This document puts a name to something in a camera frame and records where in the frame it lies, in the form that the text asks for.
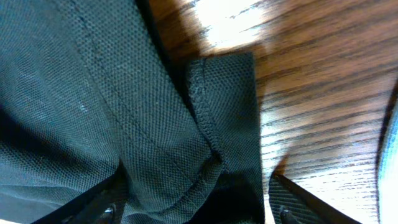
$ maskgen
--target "wooden table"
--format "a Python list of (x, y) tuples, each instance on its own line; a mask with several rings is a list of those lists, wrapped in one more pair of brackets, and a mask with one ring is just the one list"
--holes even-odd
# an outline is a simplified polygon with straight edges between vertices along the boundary
[(377, 154), (397, 93), (397, 0), (150, 4), (175, 63), (254, 52), (265, 194), (279, 164), (338, 210), (377, 223)]

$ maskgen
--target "dark gray fabric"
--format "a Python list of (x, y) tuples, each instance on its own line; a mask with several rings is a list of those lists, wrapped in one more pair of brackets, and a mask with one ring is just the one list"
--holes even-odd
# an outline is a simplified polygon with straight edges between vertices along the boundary
[(134, 1), (2, 1), (0, 16), (0, 210), (36, 213), (0, 218), (34, 221), (121, 160), (124, 223), (264, 221), (250, 54), (192, 62), (181, 93)]

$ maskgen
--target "brown wood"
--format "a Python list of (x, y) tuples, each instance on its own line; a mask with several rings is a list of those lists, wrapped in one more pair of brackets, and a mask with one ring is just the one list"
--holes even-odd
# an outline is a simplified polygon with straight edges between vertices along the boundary
[(176, 63), (254, 52), (265, 192), (283, 161), (284, 175), (306, 190), (377, 223), (377, 152), (397, 93), (398, 1), (149, 1)]

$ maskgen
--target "tabletop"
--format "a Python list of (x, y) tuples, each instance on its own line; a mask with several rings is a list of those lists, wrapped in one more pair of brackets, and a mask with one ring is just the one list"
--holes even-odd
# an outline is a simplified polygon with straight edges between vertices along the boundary
[(175, 63), (253, 52), (266, 223), (274, 169), (377, 223), (377, 158), (398, 91), (396, 0), (149, 0)]

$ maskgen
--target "wooden surface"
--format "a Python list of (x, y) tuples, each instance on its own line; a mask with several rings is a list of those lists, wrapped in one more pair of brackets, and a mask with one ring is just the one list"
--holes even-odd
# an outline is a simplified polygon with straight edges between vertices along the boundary
[(283, 164), (317, 197), (377, 223), (377, 152), (398, 79), (397, 0), (149, 1), (176, 63), (254, 52), (265, 193)]

